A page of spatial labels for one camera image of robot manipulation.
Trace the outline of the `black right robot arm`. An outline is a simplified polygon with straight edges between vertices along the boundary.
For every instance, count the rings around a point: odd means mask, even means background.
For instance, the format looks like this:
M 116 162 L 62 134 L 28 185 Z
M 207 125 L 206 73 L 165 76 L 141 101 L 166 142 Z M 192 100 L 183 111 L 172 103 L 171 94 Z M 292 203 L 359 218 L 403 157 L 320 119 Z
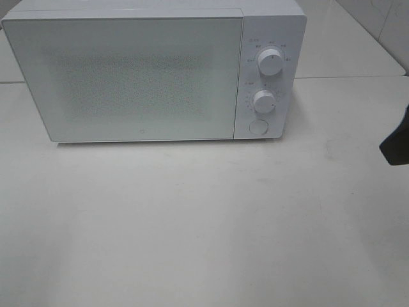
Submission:
M 380 144 L 379 149 L 391 166 L 406 165 L 409 161 L 408 107 L 398 127 Z

